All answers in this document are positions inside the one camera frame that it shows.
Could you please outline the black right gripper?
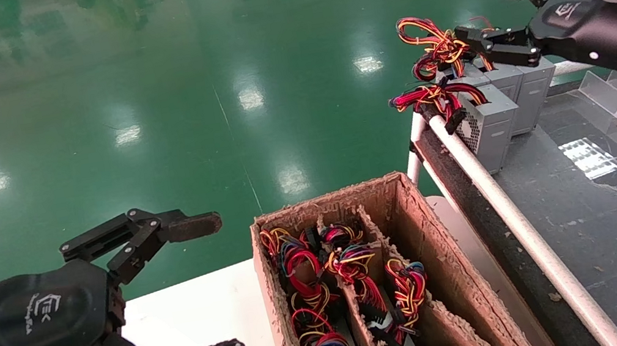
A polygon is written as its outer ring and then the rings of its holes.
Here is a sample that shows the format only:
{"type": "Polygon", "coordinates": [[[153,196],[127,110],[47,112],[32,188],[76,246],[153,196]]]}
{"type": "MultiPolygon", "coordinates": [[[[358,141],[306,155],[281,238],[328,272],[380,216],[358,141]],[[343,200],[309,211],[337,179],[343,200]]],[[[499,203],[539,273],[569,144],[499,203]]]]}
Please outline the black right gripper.
{"type": "Polygon", "coordinates": [[[604,0],[527,0],[538,8],[527,28],[455,26],[466,58],[495,64],[537,67],[541,54],[617,71],[617,3],[604,0]]]}

